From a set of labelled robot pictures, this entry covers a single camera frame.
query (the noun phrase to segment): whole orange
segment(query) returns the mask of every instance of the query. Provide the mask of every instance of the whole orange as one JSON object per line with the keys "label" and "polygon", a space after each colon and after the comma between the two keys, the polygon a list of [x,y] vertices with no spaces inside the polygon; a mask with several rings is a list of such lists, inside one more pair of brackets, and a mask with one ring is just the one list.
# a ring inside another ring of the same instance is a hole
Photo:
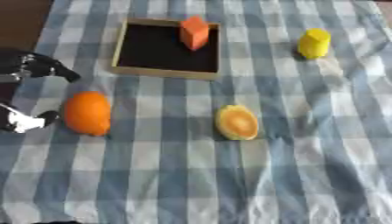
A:
{"label": "whole orange", "polygon": [[81,134],[103,136],[110,129],[110,103],[99,92],[80,92],[66,101],[64,121]]}

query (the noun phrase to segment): tray rim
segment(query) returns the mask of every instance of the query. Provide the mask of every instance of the tray rim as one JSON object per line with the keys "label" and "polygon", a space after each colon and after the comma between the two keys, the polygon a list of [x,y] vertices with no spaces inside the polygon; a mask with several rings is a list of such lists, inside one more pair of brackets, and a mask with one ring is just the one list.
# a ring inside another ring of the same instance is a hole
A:
{"label": "tray rim", "polygon": [[[122,21],[122,25],[118,32],[118,38],[115,45],[115,52],[111,62],[111,70],[116,74],[137,74],[137,75],[152,75],[159,77],[178,77],[178,78],[189,78],[197,80],[214,80],[220,71],[220,57],[221,57],[221,47],[217,45],[218,52],[218,69],[216,72],[195,72],[188,70],[171,70],[171,69],[160,69],[160,68],[148,68],[140,66],[118,66],[118,61],[120,59],[121,50],[123,48],[123,42],[125,39],[125,34],[128,30],[129,24],[133,25],[156,25],[156,26],[171,26],[178,27],[180,20],[175,19],[161,19],[161,18],[134,18],[127,17]],[[221,25],[219,23],[209,23],[210,29],[218,30],[218,42],[221,42],[220,29]]]}

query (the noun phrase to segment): orange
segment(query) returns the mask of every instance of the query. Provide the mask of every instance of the orange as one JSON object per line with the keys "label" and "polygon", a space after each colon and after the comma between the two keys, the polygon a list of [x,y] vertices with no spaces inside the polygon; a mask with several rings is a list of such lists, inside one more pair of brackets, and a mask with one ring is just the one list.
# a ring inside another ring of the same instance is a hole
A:
{"label": "orange", "polygon": [[64,121],[81,134],[103,136],[110,129],[110,103],[99,92],[80,92],[66,101]]}
{"label": "orange", "polygon": [[257,136],[257,118],[242,105],[221,108],[215,117],[215,123],[220,133],[231,140],[251,140]]}

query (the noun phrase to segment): tray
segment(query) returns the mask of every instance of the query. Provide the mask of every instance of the tray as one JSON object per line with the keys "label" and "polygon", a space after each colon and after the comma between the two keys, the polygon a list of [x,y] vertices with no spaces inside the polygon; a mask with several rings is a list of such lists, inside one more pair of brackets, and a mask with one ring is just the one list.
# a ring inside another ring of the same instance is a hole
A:
{"label": "tray", "polygon": [[177,20],[128,18],[122,23],[112,60],[116,74],[213,80],[219,72],[220,26],[209,23],[206,45],[197,51],[179,40]]}

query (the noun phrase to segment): yellow hexagonal block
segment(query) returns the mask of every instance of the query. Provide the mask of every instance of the yellow hexagonal block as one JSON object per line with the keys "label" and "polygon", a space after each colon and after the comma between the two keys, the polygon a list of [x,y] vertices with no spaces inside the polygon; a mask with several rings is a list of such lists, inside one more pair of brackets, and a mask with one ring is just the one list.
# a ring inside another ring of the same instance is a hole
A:
{"label": "yellow hexagonal block", "polygon": [[326,56],[331,42],[331,34],[322,29],[307,30],[298,41],[297,50],[308,60]]}

